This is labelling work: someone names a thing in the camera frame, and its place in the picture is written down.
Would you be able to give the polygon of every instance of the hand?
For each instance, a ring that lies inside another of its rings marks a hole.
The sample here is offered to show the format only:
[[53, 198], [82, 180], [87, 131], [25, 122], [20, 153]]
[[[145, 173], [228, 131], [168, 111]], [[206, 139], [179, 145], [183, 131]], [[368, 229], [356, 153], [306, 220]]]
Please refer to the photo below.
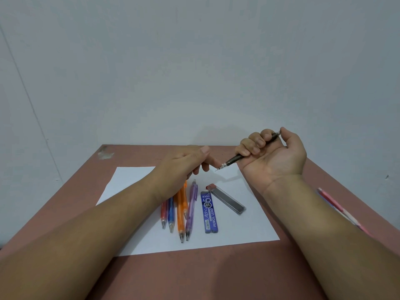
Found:
[[161, 204], [176, 194], [192, 173], [197, 175], [200, 165], [209, 171], [210, 165], [219, 168], [221, 162], [210, 155], [209, 146], [183, 146], [168, 154], [144, 179]]
[[299, 136], [284, 127], [280, 130], [287, 146], [280, 138], [266, 146], [274, 132], [267, 129], [252, 133], [235, 149], [236, 153], [246, 156], [237, 162], [244, 177], [263, 196], [277, 179], [301, 175], [306, 161], [307, 153]]

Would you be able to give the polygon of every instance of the table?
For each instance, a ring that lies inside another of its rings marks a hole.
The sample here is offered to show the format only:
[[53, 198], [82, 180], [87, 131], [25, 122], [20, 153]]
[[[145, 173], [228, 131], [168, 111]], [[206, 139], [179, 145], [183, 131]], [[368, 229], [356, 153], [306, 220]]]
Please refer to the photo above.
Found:
[[[117, 166], [155, 166], [172, 148], [103, 145], [4, 246], [0, 259], [95, 206]], [[234, 155], [233, 146], [211, 150], [220, 160]], [[400, 254], [400, 231], [312, 161], [306, 161], [303, 176]], [[88, 299], [326, 299], [297, 245], [255, 195], [279, 241], [115, 257]]]

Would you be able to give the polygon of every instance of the paper sheet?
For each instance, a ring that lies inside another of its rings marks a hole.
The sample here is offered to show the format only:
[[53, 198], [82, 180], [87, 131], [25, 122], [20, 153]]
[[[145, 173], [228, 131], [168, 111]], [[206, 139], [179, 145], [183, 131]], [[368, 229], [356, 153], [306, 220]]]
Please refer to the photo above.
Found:
[[[139, 181], [150, 173], [153, 168], [118, 167], [97, 204]], [[186, 194], [188, 200], [193, 179], [196, 179], [198, 184], [198, 195], [190, 240], [188, 242], [185, 241], [183, 244], [180, 242], [176, 224], [173, 233], [170, 233], [168, 228], [163, 230], [160, 221], [160, 208], [158, 208], [142, 223], [142, 226], [121, 249], [118, 256], [279, 240], [236, 164], [217, 172], [213, 167], [210, 167], [208, 172], [200, 170], [198, 175], [192, 175], [187, 185]], [[200, 198], [200, 192], [206, 191], [206, 186], [211, 183], [216, 184], [246, 207], [246, 211], [239, 216], [217, 197], [213, 196], [218, 224], [218, 233], [216, 234], [206, 234], [204, 232]]]

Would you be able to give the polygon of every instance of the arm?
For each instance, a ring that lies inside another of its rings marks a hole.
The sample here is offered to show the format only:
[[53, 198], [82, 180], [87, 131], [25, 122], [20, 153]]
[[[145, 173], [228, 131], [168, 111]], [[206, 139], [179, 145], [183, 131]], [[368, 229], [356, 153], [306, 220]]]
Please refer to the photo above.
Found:
[[140, 223], [172, 197], [200, 164], [217, 167], [209, 147], [167, 156], [145, 178], [0, 261], [4, 299], [84, 299]]
[[328, 298], [399, 299], [400, 258], [303, 181], [303, 144], [296, 134], [281, 132], [287, 147], [278, 140], [265, 146], [271, 130], [242, 140], [236, 150], [249, 157], [239, 167], [293, 236]]

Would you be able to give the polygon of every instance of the white wall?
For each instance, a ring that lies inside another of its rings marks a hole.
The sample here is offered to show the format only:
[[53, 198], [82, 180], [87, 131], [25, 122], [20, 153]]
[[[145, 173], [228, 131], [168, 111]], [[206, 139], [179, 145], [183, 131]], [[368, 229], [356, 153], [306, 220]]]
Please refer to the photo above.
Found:
[[102, 143], [234, 145], [286, 126], [400, 227], [399, 8], [0, 0], [0, 24], [64, 181]]
[[0, 248], [61, 185], [0, 33]]

